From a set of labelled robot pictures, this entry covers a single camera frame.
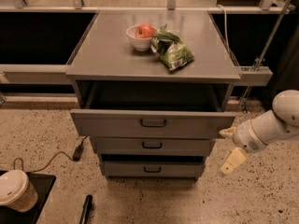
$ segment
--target speckled floor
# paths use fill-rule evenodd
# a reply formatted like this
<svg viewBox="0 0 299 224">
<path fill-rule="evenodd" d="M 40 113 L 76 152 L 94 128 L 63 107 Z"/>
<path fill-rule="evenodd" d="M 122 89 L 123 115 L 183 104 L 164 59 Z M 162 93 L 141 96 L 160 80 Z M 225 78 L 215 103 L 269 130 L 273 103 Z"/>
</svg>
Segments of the speckled floor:
<svg viewBox="0 0 299 224">
<path fill-rule="evenodd" d="M 57 151 L 72 155 L 79 139 L 67 101 L 9 101 L 0 108 L 0 169 L 13 169 L 22 157 L 24 170 L 45 166 Z M 263 113 L 250 103 L 243 114 L 231 103 L 227 111 L 235 124 Z M 190 179 L 110 178 L 101 175 L 99 160 L 87 139 L 82 159 L 72 162 L 59 155 L 41 174 L 57 177 L 38 220 L 44 223 L 78 223 L 88 194 L 93 196 L 92 224 L 129 223 L 283 223 L 299 222 L 298 141 L 276 142 L 232 174 L 218 174 L 223 159 L 233 148 L 218 140 L 206 169 L 197 182 Z"/>
</svg>

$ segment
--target bowl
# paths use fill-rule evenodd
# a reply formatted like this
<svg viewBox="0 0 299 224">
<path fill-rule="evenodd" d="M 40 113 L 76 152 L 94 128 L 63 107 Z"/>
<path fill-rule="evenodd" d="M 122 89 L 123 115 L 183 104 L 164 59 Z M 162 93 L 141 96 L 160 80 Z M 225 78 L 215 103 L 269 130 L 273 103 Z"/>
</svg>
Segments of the bowl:
<svg viewBox="0 0 299 224">
<path fill-rule="evenodd" d="M 139 51 L 146 51 L 151 47 L 151 37 L 149 38 L 136 38 L 135 32 L 139 25 L 131 26 L 127 29 L 126 34 L 129 38 L 131 45 L 139 50 Z"/>
</svg>

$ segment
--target drawer handle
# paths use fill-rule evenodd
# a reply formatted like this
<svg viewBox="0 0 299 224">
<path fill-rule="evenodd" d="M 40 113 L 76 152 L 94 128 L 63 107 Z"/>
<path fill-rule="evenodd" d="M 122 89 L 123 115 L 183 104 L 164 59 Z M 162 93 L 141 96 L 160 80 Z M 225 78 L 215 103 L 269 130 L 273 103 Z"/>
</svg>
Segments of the drawer handle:
<svg viewBox="0 0 299 224">
<path fill-rule="evenodd" d="M 150 143 L 146 143 L 146 142 L 142 142 L 142 147 L 143 148 L 147 148 L 147 149 L 159 149 L 162 147 L 162 142 L 150 142 Z"/>
<path fill-rule="evenodd" d="M 157 169 L 150 169 L 147 167 L 143 167 L 143 170 L 145 173 L 160 173 L 161 172 L 161 167 L 157 168 Z"/>
<path fill-rule="evenodd" d="M 164 120 L 146 120 L 146 119 L 141 119 L 140 120 L 140 125 L 142 127 L 147 127 L 147 128 L 163 128 L 167 124 L 166 119 Z"/>
</svg>

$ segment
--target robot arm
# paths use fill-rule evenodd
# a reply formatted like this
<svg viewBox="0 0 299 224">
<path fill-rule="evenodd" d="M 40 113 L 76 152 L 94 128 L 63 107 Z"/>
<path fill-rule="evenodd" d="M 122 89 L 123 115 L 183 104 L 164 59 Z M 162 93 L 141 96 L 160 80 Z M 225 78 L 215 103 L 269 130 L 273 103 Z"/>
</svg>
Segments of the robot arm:
<svg viewBox="0 0 299 224">
<path fill-rule="evenodd" d="M 227 158 L 221 171 L 230 174 L 247 159 L 247 153 L 256 153 L 277 140 L 299 139 L 299 91 L 278 94 L 269 110 L 236 127 L 221 131 L 231 138 L 237 148 Z"/>
</svg>

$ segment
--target gray cabinet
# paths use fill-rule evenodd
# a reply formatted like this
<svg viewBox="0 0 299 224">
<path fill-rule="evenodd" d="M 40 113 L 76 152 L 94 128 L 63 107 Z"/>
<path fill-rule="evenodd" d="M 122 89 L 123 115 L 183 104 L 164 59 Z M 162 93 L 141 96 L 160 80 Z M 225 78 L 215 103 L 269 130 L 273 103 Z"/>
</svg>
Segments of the gray cabinet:
<svg viewBox="0 0 299 224">
<path fill-rule="evenodd" d="M 169 73 L 134 50 L 125 31 L 145 22 L 167 24 L 194 61 Z M 235 118 L 224 108 L 240 76 L 206 11 L 102 10 L 66 74 L 81 107 L 71 116 L 105 176 L 198 178 Z"/>
</svg>

